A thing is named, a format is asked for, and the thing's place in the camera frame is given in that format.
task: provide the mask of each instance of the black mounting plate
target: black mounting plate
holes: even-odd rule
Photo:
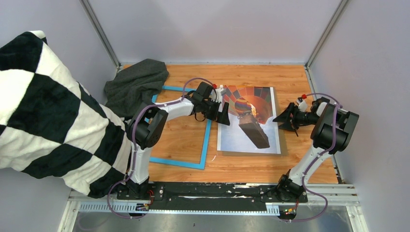
[[[154,192],[154,200],[160,201],[164,198],[164,185],[161,182],[148,183],[147,191],[152,190]],[[118,200],[148,200],[149,194],[147,193],[143,198],[136,198],[135,193],[130,189],[121,190],[117,193]]]
[[[259,186],[259,191],[263,192],[263,194],[261,194],[261,202],[266,202],[266,203],[272,203],[272,202],[283,202],[281,200],[279,200],[275,194],[273,194],[273,191],[268,192],[267,194],[265,194],[267,191],[269,191],[270,189],[274,188],[276,185],[260,185]],[[307,195],[301,195],[299,197],[299,202],[300,203],[307,203],[308,202],[308,196]],[[290,201],[288,201],[288,203],[296,203],[295,199],[292,199]]]

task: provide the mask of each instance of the hot air balloon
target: hot air balloon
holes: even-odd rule
[[[229,102],[229,113],[244,116],[251,112],[261,124],[273,116],[269,87],[225,86],[225,90],[223,100]]]
[[[228,112],[239,118],[239,127],[259,149],[268,148],[269,140],[259,124],[273,116],[271,92],[268,87],[225,86],[223,102]]]

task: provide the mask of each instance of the hot air balloon picture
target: hot air balloon picture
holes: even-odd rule
[[[222,101],[229,103],[231,126],[220,126],[219,150],[280,153],[273,88],[225,86]]]

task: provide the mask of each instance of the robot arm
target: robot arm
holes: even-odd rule
[[[177,101],[169,101],[163,103],[156,103],[158,107],[152,107],[144,113],[144,116],[139,122],[136,122],[137,116],[147,106],[142,104],[140,109],[131,120],[127,129],[127,135],[132,140],[132,128],[137,123],[137,130],[135,132],[135,139],[137,146],[132,144],[132,154],[136,151],[136,156],[131,155],[131,162],[134,163],[135,170],[129,170],[128,175],[131,175],[130,180],[127,181],[126,186],[141,197],[145,194],[148,185],[149,174],[148,165],[149,158],[153,146],[160,139],[165,123],[181,116],[189,116],[197,113],[202,113],[205,118],[230,125],[228,118],[229,104],[225,103],[222,111],[219,111],[221,102],[217,97],[213,100],[210,95],[214,88],[202,82],[196,91],[190,92],[187,95],[179,98]]]
[[[269,193],[283,202],[298,200],[306,191],[303,181],[307,183],[326,159],[347,147],[359,119],[358,114],[336,109],[336,106],[330,104],[330,100],[324,97],[312,103],[310,112],[305,112],[307,104],[304,99],[299,98],[297,103],[298,106],[290,103],[288,108],[273,121],[282,123],[279,125],[280,129],[294,132],[300,126],[315,125],[310,135],[313,143],[300,162],[282,175],[278,185]],[[336,116],[335,125],[333,125],[334,116]],[[335,145],[329,150],[332,148],[334,139],[333,126],[336,127]]]

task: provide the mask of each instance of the metal frame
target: metal frame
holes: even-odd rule
[[[330,19],[329,23],[326,26],[326,29],[324,30],[322,36],[320,37],[318,43],[316,44],[315,48],[313,49],[312,54],[310,55],[309,59],[307,60],[307,63],[305,64],[306,68],[310,68],[315,61],[318,53],[320,52],[323,44],[325,43],[327,37],[329,36],[330,32],[334,28],[336,22],[342,15],[343,11],[345,10],[347,4],[350,2],[350,0],[341,0],[339,3],[339,6],[337,6],[335,13],[333,13],[332,18]]]
[[[90,22],[92,23],[95,31],[97,32],[99,38],[101,39],[101,42],[104,45],[105,50],[107,51],[110,59],[112,60],[112,62],[116,66],[117,72],[118,72],[119,68],[121,67],[121,64],[120,64],[117,56],[115,55],[113,47],[111,46],[110,42],[108,41],[108,38],[105,35],[104,30],[101,27],[101,24],[98,21],[94,10],[92,9],[91,3],[88,0],[80,0],[80,3],[83,6],[88,18],[90,19]]]
[[[89,1],[80,0],[80,2],[83,5],[88,17],[90,18],[90,21],[93,24],[97,34],[99,35],[105,49],[107,50],[108,55],[110,56],[113,63],[117,66],[117,71],[120,71],[122,68],[122,65],[119,62],[118,58],[116,57],[115,52],[113,48],[111,47],[100,23],[98,22],[98,19]],[[330,19],[328,25],[326,26],[322,36],[320,37],[315,48],[313,49],[308,61],[304,64],[307,80],[309,82],[309,86],[312,92],[316,92],[317,88],[314,83],[314,78],[312,76],[310,68],[312,64],[314,63],[316,57],[318,56],[321,48],[325,44],[331,31],[335,27],[335,24],[337,23],[338,19],[341,17],[344,10],[346,9],[349,2],[350,2],[349,0],[340,1],[332,18]],[[340,175],[335,159],[333,159],[333,162],[335,165],[336,175]],[[274,184],[266,184],[266,183],[265,184],[259,184],[259,183],[250,184],[248,183],[247,185],[274,185]],[[351,221],[351,225],[352,225],[354,232],[367,232],[368,231],[367,225],[366,225],[366,222],[364,220],[363,213],[361,210],[361,206],[359,204],[359,201],[358,201],[353,185],[341,184],[341,179],[340,179],[339,184],[308,184],[307,186],[309,189],[324,195],[328,199],[329,205],[345,206],[347,208],[349,218]],[[309,199],[308,203],[301,203],[301,205],[324,205],[324,200],[315,195],[308,194],[308,199]],[[93,198],[84,196],[81,193],[72,191],[68,198],[66,209],[64,211],[64,215],[62,217],[58,231],[59,232],[71,232],[73,230],[75,218],[80,208],[80,202],[105,202],[105,201],[106,201],[106,198],[93,199]],[[115,197],[114,197],[114,201],[122,202],[121,200],[117,200]],[[133,201],[133,202],[147,203],[147,201]],[[267,205],[273,205],[273,206],[293,205],[293,203],[268,203]]]
[[[316,84],[314,82],[314,78],[312,75],[312,72],[310,70],[310,67],[312,66],[312,64],[314,63],[316,57],[318,56],[320,50],[322,49],[323,45],[325,44],[327,38],[329,37],[330,33],[332,32],[333,28],[335,27],[337,21],[339,20],[339,18],[341,17],[341,15],[343,14],[343,12],[345,11],[347,5],[349,4],[350,0],[341,0],[339,5],[337,6],[335,12],[332,15],[332,18],[329,20],[329,23],[327,24],[325,30],[323,31],[323,34],[321,35],[319,41],[317,42],[315,48],[312,51],[312,54],[310,54],[310,57],[308,59],[308,61],[305,64],[305,73],[306,73],[306,78],[307,81],[309,83],[309,87],[310,90],[312,91],[312,93],[316,93],[317,87]],[[333,166],[336,172],[336,176],[337,176],[337,180],[339,183],[343,182],[343,176],[340,173],[340,170],[338,168],[336,159],[334,156],[332,156],[332,162],[333,162]]]
[[[163,210],[151,209],[150,211],[138,211],[136,207],[139,203],[135,201],[114,202],[111,206],[117,213],[137,213],[137,214],[198,214],[198,215],[246,215],[246,216],[280,216],[279,206],[267,204],[266,211],[212,211],[212,210]],[[107,202],[81,202],[78,209],[81,213],[99,212],[110,213]]]

